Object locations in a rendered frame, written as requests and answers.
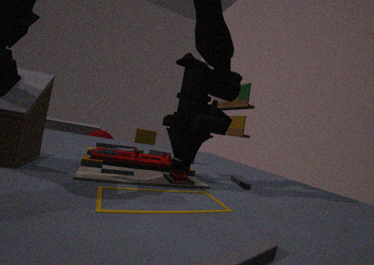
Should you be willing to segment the black wheel tyre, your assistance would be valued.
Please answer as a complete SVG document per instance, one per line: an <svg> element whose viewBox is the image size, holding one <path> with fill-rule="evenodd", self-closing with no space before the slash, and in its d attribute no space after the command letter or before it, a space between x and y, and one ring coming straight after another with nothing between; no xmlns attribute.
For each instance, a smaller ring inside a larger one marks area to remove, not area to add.
<svg viewBox="0 0 374 265"><path fill-rule="evenodd" d="M190 167L183 166L183 161L179 160L179 158L172 158L170 168L181 170L181 171L190 170Z"/></svg>

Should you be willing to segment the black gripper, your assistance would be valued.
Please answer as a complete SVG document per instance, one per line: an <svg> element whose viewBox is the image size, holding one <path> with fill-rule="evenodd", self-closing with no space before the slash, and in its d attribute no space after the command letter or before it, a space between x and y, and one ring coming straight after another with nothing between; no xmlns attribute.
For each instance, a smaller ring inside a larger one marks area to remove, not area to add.
<svg viewBox="0 0 374 265"><path fill-rule="evenodd" d="M206 104L212 97L208 91L183 86L177 93L178 110L163 118L167 128L174 158L182 153L184 167L190 167L202 143L212 138L210 133L225 135L227 124L223 118L205 115Z"/></svg>

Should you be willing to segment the yellow rectangular outline on table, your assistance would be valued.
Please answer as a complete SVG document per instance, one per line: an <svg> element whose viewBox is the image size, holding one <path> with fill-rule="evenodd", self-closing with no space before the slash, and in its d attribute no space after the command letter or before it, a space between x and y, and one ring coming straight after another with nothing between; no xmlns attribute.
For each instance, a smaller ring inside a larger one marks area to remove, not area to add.
<svg viewBox="0 0 374 265"><path fill-rule="evenodd" d="M124 210L109 210L109 209L101 209L102 207L102 188L106 189L121 189L121 190L137 190L137 191L154 191L154 192L188 192L188 193L205 193L214 201L218 202L222 207L225 207L227 210L211 210L211 211L124 211ZM120 188L120 187L103 187L98 186L98 196L96 200L96 212L104 212L104 213L131 213L131 214L179 214L179 213L209 213L209 212L233 212L229 207L223 205L220 201L215 199L213 196L209 195L207 192L201 191L171 191L171 190L147 190L147 189L140 189L140 188Z"/></svg>

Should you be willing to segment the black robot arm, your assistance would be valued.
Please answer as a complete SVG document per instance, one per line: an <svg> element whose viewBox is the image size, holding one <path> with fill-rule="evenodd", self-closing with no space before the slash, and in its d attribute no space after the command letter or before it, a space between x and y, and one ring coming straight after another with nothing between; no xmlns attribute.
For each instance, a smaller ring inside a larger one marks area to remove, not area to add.
<svg viewBox="0 0 374 265"><path fill-rule="evenodd" d="M21 79L11 48L40 17L32 12L36 0L0 0L0 97ZM209 95L235 100L240 93L238 73L232 72L230 60L234 54L230 31L225 23L221 0L193 0L196 12L195 39L197 51L204 63L187 53L176 64L185 67L183 86L199 87ZM207 65L213 67L211 69ZM231 119L217 107L217 100L206 104L205 115L223 118L227 129Z"/></svg>

